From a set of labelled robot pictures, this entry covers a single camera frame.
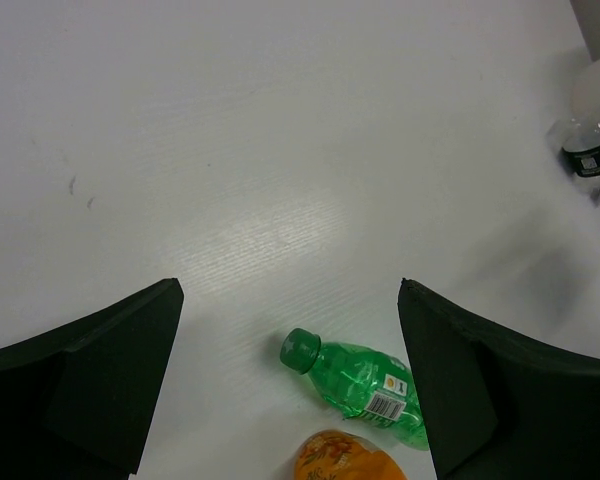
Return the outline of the orange juice bottle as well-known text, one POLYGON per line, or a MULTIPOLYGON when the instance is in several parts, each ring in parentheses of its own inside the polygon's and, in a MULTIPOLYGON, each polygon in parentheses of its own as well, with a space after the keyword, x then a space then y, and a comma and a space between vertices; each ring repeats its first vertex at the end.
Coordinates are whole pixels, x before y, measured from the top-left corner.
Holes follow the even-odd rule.
POLYGON ((340 430, 323 430, 300 447, 295 480, 407 480, 399 465, 368 440, 340 430))

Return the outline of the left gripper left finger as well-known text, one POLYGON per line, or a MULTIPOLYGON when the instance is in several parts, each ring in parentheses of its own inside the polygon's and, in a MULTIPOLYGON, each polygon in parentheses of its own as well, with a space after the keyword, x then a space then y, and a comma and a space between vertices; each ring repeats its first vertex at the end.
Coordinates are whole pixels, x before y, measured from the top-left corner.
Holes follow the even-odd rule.
POLYGON ((161 280, 0 349, 0 479, 137 474, 184 293, 161 280))

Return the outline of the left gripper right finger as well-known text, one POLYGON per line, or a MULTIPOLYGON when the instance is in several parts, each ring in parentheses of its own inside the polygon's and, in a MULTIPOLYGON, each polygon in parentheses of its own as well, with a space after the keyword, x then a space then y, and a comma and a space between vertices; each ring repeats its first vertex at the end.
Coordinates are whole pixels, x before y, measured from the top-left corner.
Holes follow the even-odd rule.
POLYGON ((401 329, 440 479, 600 479, 600 359, 404 280, 401 329))

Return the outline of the green plastic bottle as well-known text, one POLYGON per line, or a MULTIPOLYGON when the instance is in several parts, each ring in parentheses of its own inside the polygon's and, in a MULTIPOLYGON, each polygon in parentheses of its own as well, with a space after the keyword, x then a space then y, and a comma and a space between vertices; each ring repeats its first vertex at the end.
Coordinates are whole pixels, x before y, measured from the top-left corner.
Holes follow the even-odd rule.
POLYGON ((364 346, 325 342, 301 328, 286 336, 279 359, 306 376, 344 418, 387 430, 410 448, 429 449, 413 375, 399 359, 364 346))

